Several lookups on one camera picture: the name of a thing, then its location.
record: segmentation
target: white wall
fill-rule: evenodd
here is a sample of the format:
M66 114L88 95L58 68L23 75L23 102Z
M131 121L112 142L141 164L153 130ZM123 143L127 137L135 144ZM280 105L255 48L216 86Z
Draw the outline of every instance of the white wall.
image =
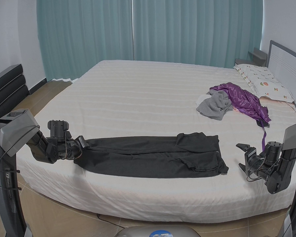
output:
M28 89L45 78L36 0L0 0L0 72L21 63Z
M268 53L270 40L296 52L296 0L263 0L261 50Z

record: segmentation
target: mattress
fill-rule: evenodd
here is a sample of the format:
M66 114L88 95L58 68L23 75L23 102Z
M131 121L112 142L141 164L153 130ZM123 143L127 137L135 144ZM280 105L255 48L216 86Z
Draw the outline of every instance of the mattress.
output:
M262 128L230 111L222 121L196 111L195 101L209 87L232 82L251 91L235 69L146 61L101 61L52 99L36 116L45 136L49 120L69 122L73 138L218 135L227 175L207 178L149 179L88 172L73 161L36 161L28 146L17 166L36 191L85 211L144 221L219 223L288 207L296 187L296 164L289 187L275 195L263 180L249 183L238 163L237 143L262 150ZM266 141L282 142L296 123L294 105L261 99L272 121Z

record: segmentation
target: crumpled gray clothing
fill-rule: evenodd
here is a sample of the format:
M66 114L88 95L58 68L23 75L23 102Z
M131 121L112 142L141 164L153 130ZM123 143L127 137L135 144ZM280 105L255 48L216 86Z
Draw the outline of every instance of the crumpled gray clothing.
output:
M227 111L232 111L233 106L226 92L210 89L207 94L211 95L211 97L205 99L196 108L202 115L211 119L222 120Z

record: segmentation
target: floral pillow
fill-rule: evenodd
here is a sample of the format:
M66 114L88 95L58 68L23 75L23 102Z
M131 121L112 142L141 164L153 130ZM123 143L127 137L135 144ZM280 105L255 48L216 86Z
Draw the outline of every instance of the floral pillow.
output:
M267 67L258 67L250 64L234 66L248 83L257 97L268 97L273 100L292 103L294 98Z

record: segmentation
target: curtain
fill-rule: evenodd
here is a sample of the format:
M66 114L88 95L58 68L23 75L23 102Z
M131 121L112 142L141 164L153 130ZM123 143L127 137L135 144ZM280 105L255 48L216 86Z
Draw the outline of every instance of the curtain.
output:
M37 27L47 80L134 59L132 0L37 0Z
M263 0L133 0L135 60L232 68L260 48Z

